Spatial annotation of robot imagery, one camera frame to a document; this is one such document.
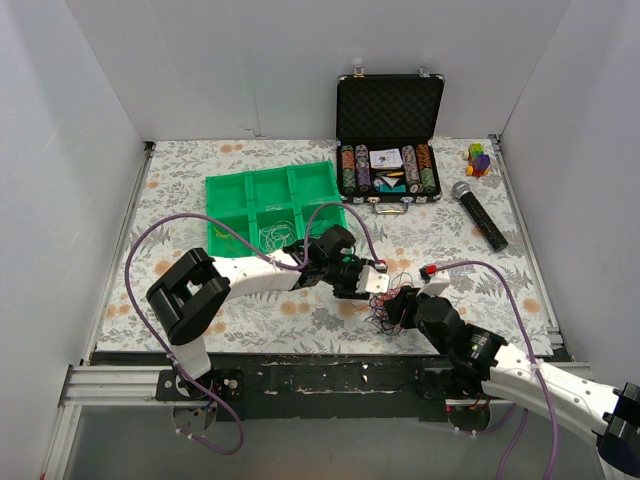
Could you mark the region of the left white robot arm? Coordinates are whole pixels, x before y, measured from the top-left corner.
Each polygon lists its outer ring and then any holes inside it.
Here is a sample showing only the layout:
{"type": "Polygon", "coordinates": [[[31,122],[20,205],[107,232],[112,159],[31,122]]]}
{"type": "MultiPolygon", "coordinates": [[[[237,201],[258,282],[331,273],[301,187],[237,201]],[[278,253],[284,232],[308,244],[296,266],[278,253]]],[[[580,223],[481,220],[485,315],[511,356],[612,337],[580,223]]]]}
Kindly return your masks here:
{"type": "Polygon", "coordinates": [[[201,248],[189,250],[147,291],[156,318],[182,368],[178,387],[193,400],[205,398],[213,386],[204,333],[227,300],[269,291],[295,291],[324,282],[337,298],[367,299],[377,285],[374,262],[353,255],[353,235],[340,225],[306,244],[294,242],[264,261],[256,256],[212,257],[201,248]],[[309,263],[303,248],[309,248],[309,263]]]}

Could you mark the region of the green compartment tray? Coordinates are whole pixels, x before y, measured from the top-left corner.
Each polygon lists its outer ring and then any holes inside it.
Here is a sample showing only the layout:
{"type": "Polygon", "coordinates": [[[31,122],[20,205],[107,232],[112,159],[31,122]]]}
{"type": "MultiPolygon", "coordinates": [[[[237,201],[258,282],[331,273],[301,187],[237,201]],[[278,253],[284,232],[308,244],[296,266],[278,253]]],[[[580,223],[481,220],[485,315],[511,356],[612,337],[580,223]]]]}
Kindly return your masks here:
{"type": "Polygon", "coordinates": [[[205,180],[206,215],[230,227],[264,253],[282,249],[306,232],[322,235],[329,227],[347,225],[333,165],[262,169],[205,180]]]}

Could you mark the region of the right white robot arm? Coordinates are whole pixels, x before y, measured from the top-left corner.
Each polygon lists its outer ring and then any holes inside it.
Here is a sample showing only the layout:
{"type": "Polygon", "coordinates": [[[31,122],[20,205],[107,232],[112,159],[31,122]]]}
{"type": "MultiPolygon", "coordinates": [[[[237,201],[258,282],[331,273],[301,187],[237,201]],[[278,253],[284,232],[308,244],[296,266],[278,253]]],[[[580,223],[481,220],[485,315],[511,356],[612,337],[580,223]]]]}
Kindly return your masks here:
{"type": "Polygon", "coordinates": [[[392,325],[417,330],[450,362],[442,373],[419,377],[428,396],[511,401],[593,441],[613,468],[639,475],[638,385],[615,388],[530,359],[500,335],[463,321],[447,299],[416,288],[402,288],[383,306],[392,325]]]}

